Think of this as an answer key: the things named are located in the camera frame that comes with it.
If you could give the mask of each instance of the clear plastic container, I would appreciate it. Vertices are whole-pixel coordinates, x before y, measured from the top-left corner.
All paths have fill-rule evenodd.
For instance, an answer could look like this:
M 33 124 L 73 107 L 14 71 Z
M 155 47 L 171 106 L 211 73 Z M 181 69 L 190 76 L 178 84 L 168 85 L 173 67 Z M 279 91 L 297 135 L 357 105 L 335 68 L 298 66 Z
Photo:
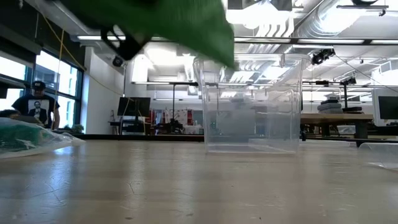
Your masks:
M 208 152 L 294 154 L 307 55 L 236 56 L 239 72 L 195 62 Z

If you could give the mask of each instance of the plastic bag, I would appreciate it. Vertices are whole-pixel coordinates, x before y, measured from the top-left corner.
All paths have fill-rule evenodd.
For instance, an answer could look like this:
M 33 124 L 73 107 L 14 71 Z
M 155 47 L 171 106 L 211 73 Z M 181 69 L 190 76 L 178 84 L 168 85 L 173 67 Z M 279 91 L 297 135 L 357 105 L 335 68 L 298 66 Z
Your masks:
M 83 140 L 70 134 L 55 134 L 35 124 L 0 118 L 0 159 L 30 156 L 81 144 L 84 144 Z
M 105 27 L 118 25 L 131 35 L 159 35 L 175 40 L 226 66 L 234 67 L 234 34 L 220 0 L 61 2 L 79 18 L 90 18 Z

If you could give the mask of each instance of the black cap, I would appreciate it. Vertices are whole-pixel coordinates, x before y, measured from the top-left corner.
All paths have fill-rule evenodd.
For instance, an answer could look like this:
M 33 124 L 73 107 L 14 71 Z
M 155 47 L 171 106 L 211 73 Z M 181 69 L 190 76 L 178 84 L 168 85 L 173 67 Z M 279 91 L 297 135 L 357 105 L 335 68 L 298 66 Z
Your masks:
M 44 90 L 45 89 L 45 83 L 42 81 L 34 81 L 32 83 L 32 89 L 34 90 Z

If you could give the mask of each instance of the ceiling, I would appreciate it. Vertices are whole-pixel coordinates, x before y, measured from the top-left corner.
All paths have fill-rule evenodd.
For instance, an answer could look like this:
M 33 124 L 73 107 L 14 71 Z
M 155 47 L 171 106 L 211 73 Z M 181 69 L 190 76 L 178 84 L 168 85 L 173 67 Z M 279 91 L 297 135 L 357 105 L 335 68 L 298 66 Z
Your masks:
M 65 9 L 59 3 L 54 2 L 45 2 L 45 0 L 26 0 L 29 4 L 36 7 L 39 11 L 41 11 L 44 15 L 46 15 L 50 20 L 54 23 L 63 27 L 69 34 L 71 35 L 98 35 L 97 30 L 93 30 L 82 24 L 71 12 Z M 282 21 L 280 23 L 274 23 L 274 26 L 271 26 L 271 30 L 273 27 L 276 27 L 273 32 L 268 31 L 263 33 L 263 36 L 283 36 L 283 35 L 297 35 L 297 29 L 300 26 L 304 26 L 304 23 L 301 20 L 306 19 L 306 15 L 314 10 L 314 7 L 323 5 L 326 2 L 347 2 L 349 0 L 302 0 L 302 11 L 295 11 L 289 14 L 292 17 L 293 23 L 290 23 L 289 20 Z M 387 4 L 390 4 L 390 9 L 387 10 L 385 16 L 380 17 L 379 11 L 368 11 L 363 13 L 358 19 L 354 20 L 354 22 L 348 26 L 346 29 L 341 30 L 341 32 L 334 35 L 334 37 L 341 38 L 355 38 L 355 37 L 377 37 L 380 39 L 396 39 L 398 37 L 398 29 L 393 27 L 398 24 L 398 4 L 396 4 L 396 0 L 386 0 Z M 379 1 L 377 4 L 384 4 L 383 1 Z M 263 19 L 268 23 L 268 21 L 272 21 L 272 18 Z M 261 29 L 262 17 L 259 19 L 255 19 L 255 22 L 260 23 L 260 26 L 257 24 L 234 24 L 234 33 L 235 36 L 262 36 L 259 35 L 259 30 Z M 340 23 L 339 16 L 337 19 L 332 21 L 333 23 Z M 96 54 L 98 54 L 104 61 L 111 65 L 111 61 L 114 58 L 114 53 L 108 49 L 107 46 L 102 42 L 81 42 L 83 45 L 93 46 L 95 48 Z M 246 54 L 250 51 L 250 48 L 253 48 L 250 44 L 236 44 L 235 45 L 235 53 L 237 54 Z M 377 68 L 380 64 L 386 63 L 389 61 L 391 57 L 398 56 L 398 47 L 371 47 L 371 46 L 334 46 L 335 52 L 337 56 L 343 58 L 340 60 L 336 57 L 332 57 L 329 61 L 326 61 L 320 66 L 316 66 L 313 68 L 308 68 L 304 71 L 303 79 L 304 80 L 333 80 L 336 77 L 340 77 L 345 73 L 349 73 L 353 71 L 353 68 L 358 69 L 363 72 L 365 75 L 370 75 L 371 71 Z M 148 44 L 143 53 L 151 60 L 149 54 L 147 54 L 150 49 L 164 49 L 169 52 L 176 52 L 178 49 L 177 44 Z M 280 49 L 279 46 L 262 46 L 261 49 L 267 49 L 268 52 L 259 52 L 259 53 L 273 53 L 277 52 Z M 308 54 L 312 55 L 313 53 L 318 52 L 319 49 L 292 49 L 292 54 Z M 219 73 L 221 65 L 217 65 L 213 63 L 211 66 L 208 66 L 207 72 Z M 149 78 L 156 79 L 157 77 L 163 76 L 164 78 L 170 77 L 175 78 L 178 77 L 179 73 L 185 72 L 184 65 L 156 65 L 154 63 L 154 67 L 149 70 Z M 357 82 L 366 83 L 369 81 L 369 78 L 357 72 L 356 75 Z

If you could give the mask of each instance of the man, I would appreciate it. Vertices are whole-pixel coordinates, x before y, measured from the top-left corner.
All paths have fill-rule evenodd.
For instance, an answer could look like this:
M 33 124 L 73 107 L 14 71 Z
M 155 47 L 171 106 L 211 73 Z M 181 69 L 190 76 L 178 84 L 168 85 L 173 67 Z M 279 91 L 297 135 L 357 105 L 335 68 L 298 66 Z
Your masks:
M 33 82 L 32 94 L 20 97 L 12 107 L 18 110 L 21 115 L 38 118 L 45 128 L 57 129 L 60 124 L 60 113 L 58 111 L 60 105 L 54 98 L 45 95 L 44 90 L 44 82 Z M 52 124 L 51 113 L 54 114 L 54 124 Z

